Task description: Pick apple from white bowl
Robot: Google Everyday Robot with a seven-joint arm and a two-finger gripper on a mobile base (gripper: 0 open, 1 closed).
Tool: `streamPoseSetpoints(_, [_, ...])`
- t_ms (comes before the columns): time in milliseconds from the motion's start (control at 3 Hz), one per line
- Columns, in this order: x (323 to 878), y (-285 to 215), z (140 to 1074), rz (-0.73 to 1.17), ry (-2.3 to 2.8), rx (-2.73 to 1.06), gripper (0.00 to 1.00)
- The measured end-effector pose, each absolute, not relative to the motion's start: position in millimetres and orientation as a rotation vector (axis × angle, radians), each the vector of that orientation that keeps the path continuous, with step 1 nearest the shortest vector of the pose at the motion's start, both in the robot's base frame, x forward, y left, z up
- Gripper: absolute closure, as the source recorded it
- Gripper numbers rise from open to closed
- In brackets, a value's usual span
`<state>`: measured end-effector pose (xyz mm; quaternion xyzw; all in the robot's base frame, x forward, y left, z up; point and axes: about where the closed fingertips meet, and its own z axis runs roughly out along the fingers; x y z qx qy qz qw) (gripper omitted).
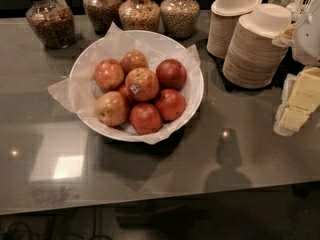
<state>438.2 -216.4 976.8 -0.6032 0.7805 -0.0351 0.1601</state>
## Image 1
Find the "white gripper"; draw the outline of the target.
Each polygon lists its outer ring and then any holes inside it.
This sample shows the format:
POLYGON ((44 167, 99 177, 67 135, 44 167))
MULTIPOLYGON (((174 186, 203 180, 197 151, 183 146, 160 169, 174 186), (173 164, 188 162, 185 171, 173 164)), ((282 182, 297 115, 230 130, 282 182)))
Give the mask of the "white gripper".
POLYGON ((272 44, 291 47, 293 59, 305 66, 297 75, 288 74, 283 85, 273 130, 292 136, 320 106, 320 4, 313 3, 293 26, 275 36, 272 44))

